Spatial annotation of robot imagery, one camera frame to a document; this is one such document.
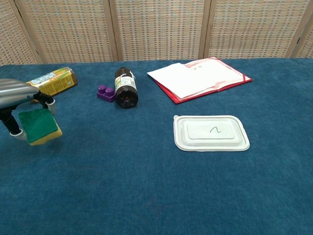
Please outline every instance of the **paper sheet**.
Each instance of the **paper sheet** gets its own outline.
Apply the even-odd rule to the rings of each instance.
[[[216,58],[181,63],[148,72],[180,99],[243,81],[243,75]]]

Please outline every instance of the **purple toy block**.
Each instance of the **purple toy block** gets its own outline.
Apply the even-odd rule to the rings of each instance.
[[[115,91],[112,87],[100,85],[98,87],[97,97],[112,103],[115,101]]]

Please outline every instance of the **white plastic lid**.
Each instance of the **white plastic lid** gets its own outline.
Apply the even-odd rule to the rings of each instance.
[[[234,116],[174,116],[174,140],[184,151],[245,151],[250,142]]]

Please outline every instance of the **brown glass bottle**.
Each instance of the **brown glass bottle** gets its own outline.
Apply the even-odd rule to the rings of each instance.
[[[115,73],[115,101],[124,109],[132,108],[138,103],[135,76],[126,67],[121,67]]]

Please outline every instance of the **yellow sponge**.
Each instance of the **yellow sponge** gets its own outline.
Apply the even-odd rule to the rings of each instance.
[[[30,145],[45,144],[63,134],[48,109],[19,113],[19,120]]]

